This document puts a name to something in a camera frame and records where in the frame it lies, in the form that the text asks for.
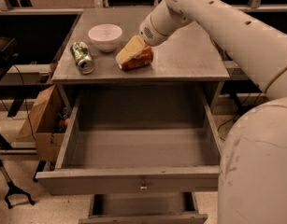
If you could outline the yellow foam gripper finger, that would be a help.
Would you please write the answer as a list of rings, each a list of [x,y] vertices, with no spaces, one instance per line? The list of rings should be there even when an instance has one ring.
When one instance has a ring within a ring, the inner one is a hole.
[[[124,48],[117,54],[116,62],[122,65],[143,52],[146,44],[141,35],[134,35]]]

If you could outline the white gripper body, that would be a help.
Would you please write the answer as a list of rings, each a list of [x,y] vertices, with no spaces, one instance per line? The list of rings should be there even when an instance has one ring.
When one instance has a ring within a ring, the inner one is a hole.
[[[161,35],[151,22],[151,15],[141,22],[139,26],[140,35],[144,38],[146,44],[151,47],[159,46],[167,40],[165,35]]]

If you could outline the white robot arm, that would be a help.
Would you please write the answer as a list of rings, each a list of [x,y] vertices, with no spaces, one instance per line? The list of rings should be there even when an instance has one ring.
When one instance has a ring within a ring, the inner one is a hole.
[[[125,65],[196,21],[266,95],[227,135],[218,224],[287,224],[287,35],[221,0],[162,0],[120,51]]]

